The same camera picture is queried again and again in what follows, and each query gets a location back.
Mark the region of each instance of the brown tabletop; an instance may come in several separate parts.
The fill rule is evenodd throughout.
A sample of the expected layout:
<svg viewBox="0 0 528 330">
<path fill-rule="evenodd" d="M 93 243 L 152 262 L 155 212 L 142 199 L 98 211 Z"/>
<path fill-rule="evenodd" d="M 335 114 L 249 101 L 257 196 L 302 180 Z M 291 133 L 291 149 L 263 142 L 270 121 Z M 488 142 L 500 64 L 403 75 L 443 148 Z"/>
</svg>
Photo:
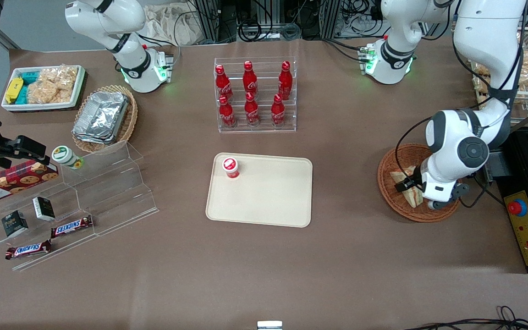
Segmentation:
<svg viewBox="0 0 528 330">
<path fill-rule="evenodd" d="M 12 272 L 0 250 L 0 330 L 247 330 L 267 319 L 287 330 L 399 330 L 496 318 L 497 305 L 528 319 L 528 275 L 503 207 L 485 196 L 441 223 L 412 223 L 377 187 L 378 163 L 405 130 L 475 101 L 449 39 L 422 42 L 412 71 L 394 86 L 361 76 L 356 62 L 321 42 L 236 42 L 182 54 L 172 83 L 135 93 L 140 117 L 130 142 L 145 157 L 143 177 L 160 212 L 23 272 Z M 297 132 L 220 135 L 214 58 L 283 55 L 299 62 Z M 124 84 L 107 51 L 10 57 L 12 68 L 82 65 L 85 94 Z M 74 117 L 0 109 L 0 131 L 49 149 L 73 146 Z M 408 141 L 424 141 L 423 128 Z M 220 152 L 310 159 L 310 225 L 208 220 Z"/>
</svg>

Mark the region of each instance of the control panel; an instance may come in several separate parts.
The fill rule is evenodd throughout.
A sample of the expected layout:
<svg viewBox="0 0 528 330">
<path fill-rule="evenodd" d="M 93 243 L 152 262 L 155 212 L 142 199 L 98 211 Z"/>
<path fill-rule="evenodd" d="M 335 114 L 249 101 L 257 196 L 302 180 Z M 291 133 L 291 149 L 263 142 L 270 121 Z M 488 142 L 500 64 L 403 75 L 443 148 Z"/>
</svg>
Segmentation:
<svg viewBox="0 0 528 330">
<path fill-rule="evenodd" d="M 522 258 L 528 266 L 528 198 L 524 190 L 505 197 L 505 205 L 509 211 Z"/>
</svg>

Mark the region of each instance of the acrylic bottle rack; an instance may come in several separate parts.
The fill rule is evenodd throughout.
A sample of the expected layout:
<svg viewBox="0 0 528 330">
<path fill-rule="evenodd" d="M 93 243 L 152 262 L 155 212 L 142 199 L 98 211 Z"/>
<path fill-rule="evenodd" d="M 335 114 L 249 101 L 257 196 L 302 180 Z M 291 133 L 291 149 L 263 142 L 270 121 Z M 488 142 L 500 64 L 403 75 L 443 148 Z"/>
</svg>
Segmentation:
<svg viewBox="0 0 528 330">
<path fill-rule="evenodd" d="M 253 71 L 258 77 L 258 114 L 260 124 L 256 127 L 248 125 L 244 105 L 246 103 L 246 93 L 243 88 L 243 63 L 252 61 Z M 278 75 L 281 73 L 283 61 L 291 63 L 291 74 L 293 75 L 293 87 L 289 100 L 283 101 L 285 105 L 285 124 L 282 127 L 272 125 L 272 114 L 270 108 L 274 100 L 274 95 L 278 93 Z M 219 113 L 219 94 L 214 75 L 214 105 L 217 114 L 217 125 L 220 133 L 274 133 L 274 132 L 294 132 L 297 129 L 297 62 L 294 56 L 284 57 L 264 57 L 264 58 L 216 58 L 215 65 L 223 65 L 226 75 L 231 82 L 233 91 L 233 101 L 229 102 L 233 107 L 233 114 L 237 121 L 236 127 L 226 127 L 222 124 Z"/>
<path fill-rule="evenodd" d="M 147 215 L 158 212 L 152 191 L 142 180 L 141 154 L 128 142 L 119 142 L 83 157 L 78 170 L 59 166 L 59 178 L 0 200 L 0 253 L 4 259 L 8 247 L 42 243 L 50 239 L 50 229 L 92 215 L 93 226 L 52 239 L 52 252 L 6 261 L 13 270 L 24 270 L 61 252 L 94 238 L 118 230 Z M 32 199 L 47 198 L 55 220 L 36 218 Z M 28 229 L 6 238 L 1 219 L 19 210 Z"/>
</svg>

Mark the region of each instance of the cookie box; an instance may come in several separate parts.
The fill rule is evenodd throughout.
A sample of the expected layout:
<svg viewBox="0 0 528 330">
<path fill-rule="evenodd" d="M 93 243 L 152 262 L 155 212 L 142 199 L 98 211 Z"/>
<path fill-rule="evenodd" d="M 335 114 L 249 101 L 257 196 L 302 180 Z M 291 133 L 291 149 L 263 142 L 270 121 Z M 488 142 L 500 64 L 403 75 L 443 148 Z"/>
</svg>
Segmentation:
<svg viewBox="0 0 528 330">
<path fill-rule="evenodd" d="M 12 166 L 10 169 L 0 171 L 0 199 L 57 177 L 58 169 L 52 164 L 42 165 L 34 160 L 28 160 Z"/>
</svg>

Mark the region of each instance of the round wicker basket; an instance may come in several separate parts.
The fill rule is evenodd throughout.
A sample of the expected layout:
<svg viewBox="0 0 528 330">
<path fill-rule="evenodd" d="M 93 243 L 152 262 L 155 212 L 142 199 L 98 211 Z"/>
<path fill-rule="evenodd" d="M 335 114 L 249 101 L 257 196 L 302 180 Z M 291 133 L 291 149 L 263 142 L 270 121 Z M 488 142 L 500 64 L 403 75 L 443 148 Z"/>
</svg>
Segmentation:
<svg viewBox="0 0 528 330">
<path fill-rule="evenodd" d="M 130 103 L 128 103 L 127 105 L 126 115 L 124 116 L 123 121 L 121 122 L 121 127 L 119 129 L 119 133 L 117 134 L 117 141 L 115 142 L 129 140 L 130 137 L 132 137 L 132 133 L 134 132 L 134 126 L 136 125 L 136 120 L 138 119 L 138 104 L 136 104 L 136 100 L 134 99 L 132 93 L 127 88 L 124 88 L 122 86 L 115 86 L 113 84 L 111 86 L 101 87 L 95 92 L 120 92 L 128 96 L 128 98 L 130 99 Z M 95 92 L 92 92 L 89 96 L 87 96 L 84 101 L 82 101 L 81 106 L 79 107 L 79 111 L 77 112 L 75 118 L 75 123 L 83 112 L 84 105 L 89 100 L 91 95 L 93 95 L 93 93 Z M 73 140 L 75 140 L 75 144 L 77 145 L 77 147 L 79 147 L 80 150 L 90 153 L 96 152 L 97 150 L 101 150 L 109 146 L 109 144 L 84 142 L 76 138 L 74 135 Z"/>
<path fill-rule="evenodd" d="M 431 150 L 423 144 L 402 144 L 398 148 L 398 159 L 403 168 L 420 165 L 429 156 L 431 156 Z M 390 176 L 392 171 L 400 171 L 394 158 L 394 148 L 387 152 L 380 161 L 378 166 L 378 185 L 388 205 L 403 217 L 421 223 L 434 223 L 447 219 L 457 209 L 458 200 L 437 211 L 430 209 L 427 206 L 427 201 L 423 201 L 423 203 L 413 209 L 405 200 L 403 194 L 397 192 L 396 188 L 394 188 L 396 182 Z"/>
</svg>

